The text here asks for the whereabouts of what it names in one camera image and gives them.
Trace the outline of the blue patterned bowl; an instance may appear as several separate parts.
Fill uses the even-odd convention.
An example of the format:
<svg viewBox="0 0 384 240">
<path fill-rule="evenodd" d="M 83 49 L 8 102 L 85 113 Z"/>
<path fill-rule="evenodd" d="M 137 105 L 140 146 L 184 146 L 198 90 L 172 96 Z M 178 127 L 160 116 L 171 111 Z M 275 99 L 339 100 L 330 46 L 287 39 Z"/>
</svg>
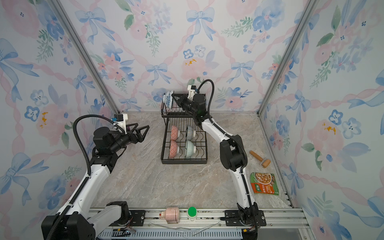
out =
<svg viewBox="0 0 384 240">
<path fill-rule="evenodd" d="M 171 109 L 173 107 L 173 94 L 174 91 L 168 91 L 163 95 L 163 103 L 167 109 Z"/>
</svg>

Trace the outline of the red patterned bowl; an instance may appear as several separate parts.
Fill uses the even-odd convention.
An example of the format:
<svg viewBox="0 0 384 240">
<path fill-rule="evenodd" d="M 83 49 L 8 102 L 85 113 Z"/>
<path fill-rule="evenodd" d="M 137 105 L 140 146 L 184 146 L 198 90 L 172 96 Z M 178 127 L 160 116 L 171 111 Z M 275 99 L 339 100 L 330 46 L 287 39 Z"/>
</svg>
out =
<svg viewBox="0 0 384 240">
<path fill-rule="evenodd" d="M 171 127 L 171 140 L 176 141 L 180 137 L 180 131 L 177 126 L 172 125 Z"/>
</svg>

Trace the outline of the dark blue striped bowl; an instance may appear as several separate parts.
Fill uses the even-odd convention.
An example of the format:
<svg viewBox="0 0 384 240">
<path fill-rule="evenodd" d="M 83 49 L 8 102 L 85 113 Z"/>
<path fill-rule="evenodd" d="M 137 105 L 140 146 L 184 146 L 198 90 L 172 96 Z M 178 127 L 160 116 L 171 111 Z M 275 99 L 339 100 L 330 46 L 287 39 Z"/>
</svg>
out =
<svg viewBox="0 0 384 240">
<path fill-rule="evenodd" d="M 196 130 L 191 125 L 188 125 L 186 128 L 186 139 L 188 141 L 192 141 L 195 137 L 196 137 Z"/>
</svg>

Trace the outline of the grey floral patterned bowl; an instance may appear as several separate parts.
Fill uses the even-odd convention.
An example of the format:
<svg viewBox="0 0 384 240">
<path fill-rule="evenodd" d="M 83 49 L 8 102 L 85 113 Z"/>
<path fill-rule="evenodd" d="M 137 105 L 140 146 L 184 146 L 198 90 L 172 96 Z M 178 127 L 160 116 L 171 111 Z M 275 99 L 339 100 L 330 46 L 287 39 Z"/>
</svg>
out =
<svg viewBox="0 0 384 240">
<path fill-rule="evenodd" d="M 179 153 L 179 151 L 180 151 L 180 147 L 178 146 L 177 142 L 174 140 L 171 140 L 169 158 L 173 159 Z"/>
</svg>

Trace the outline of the light green bowl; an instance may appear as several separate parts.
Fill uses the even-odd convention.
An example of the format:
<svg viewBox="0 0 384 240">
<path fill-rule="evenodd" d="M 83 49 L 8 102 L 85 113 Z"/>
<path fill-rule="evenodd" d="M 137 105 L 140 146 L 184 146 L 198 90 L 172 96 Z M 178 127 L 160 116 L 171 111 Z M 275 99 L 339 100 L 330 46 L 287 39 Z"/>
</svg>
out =
<svg viewBox="0 0 384 240">
<path fill-rule="evenodd" d="M 190 140 L 186 141 L 185 149 L 186 149 L 185 158 L 190 158 L 196 153 L 196 146 Z"/>
</svg>

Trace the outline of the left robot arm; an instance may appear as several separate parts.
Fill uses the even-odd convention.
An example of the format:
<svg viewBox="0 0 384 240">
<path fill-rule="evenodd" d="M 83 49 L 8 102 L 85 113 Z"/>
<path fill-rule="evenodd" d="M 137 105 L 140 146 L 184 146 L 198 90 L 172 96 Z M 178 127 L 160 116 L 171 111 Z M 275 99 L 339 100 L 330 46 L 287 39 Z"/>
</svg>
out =
<svg viewBox="0 0 384 240">
<path fill-rule="evenodd" d="M 106 120 L 114 127 L 113 130 L 108 127 L 95 130 L 95 147 L 91 155 L 86 151 L 77 130 L 78 123 L 87 118 Z M 113 119 L 89 114 L 74 121 L 74 136 L 84 155 L 87 171 L 70 199 L 55 215 L 43 220 L 41 228 L 45 240 L 95 240 L 110 225 L 128 226 L 132 222 L 133 216 L 125 201 L 108 203 L 92 217 L 89 217 L 89 211 L 103 182 L 120 158 L 118 151 L 125 151 L 129 144 L 143 142 L 149 129 L 148 125 L 139 127 L 137 123 L 127 124 L 123 114 L 117 114 Z"/>
</svg>

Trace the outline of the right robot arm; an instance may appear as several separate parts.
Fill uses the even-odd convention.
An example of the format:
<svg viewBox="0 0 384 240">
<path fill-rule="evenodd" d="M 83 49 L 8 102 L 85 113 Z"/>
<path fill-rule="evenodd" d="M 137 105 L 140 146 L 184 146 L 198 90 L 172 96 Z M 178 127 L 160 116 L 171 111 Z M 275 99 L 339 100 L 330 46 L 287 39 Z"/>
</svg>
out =
<svg viewBox="0 0 384 240">
<path fill-rule="evenodd" d="M 248 156 L 243 140 L 239 135 L 232 135 L 224 130 L 212 117 L 211 103 L 214 96 L 214 82 L 204 80 L 198 87 L 188 86 L 187 94 L 178 94 L 171 91 L 169 97 L 163 97 L 164 103 L 175 103 L 179 108 L 191 116 L 195 124 L 209 134 L 220 144 L 220 160 L 223 167 L 229 171 L 235 185 L 237 206 L 240 221 L 256 228 L 258 225 L 258 205 L 251 194 L 251 186 L 246 176 Z"/>
</svg>

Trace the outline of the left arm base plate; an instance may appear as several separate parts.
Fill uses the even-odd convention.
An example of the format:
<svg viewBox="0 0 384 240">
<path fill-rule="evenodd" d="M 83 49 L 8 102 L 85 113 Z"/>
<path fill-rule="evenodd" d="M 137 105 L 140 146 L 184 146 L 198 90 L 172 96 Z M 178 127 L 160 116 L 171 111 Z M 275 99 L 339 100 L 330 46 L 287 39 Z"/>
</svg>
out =
<svg viewBox="0 0 384 240">
<path fill-rule="evenodd" d="M 145 215 L 145 210 L 129 210 L 127 213 L 123 214 L 122 223 L 119 225 L 124 227 L 143 227 Z"/>
</svg>

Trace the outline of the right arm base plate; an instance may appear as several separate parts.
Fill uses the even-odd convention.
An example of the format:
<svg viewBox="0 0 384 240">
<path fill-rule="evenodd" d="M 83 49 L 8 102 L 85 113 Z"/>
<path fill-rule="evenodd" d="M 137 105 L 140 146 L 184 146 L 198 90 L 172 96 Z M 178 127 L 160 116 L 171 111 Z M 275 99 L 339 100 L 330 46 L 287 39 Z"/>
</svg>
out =
<svg viewBox="0 0 384 240">
<path fill-rule="evenodd" d="M 259 210 L 256 215 L 245 216 L 240 215 L 238 210 L 225 210 L 224 217 L 220 217 L 221 221 L 226 223 L 227 227 L 252 227 L 255 226 L 256 220 L 257 227 L 265 227 L 267 225 L 264 212 Z"/>
</svg>

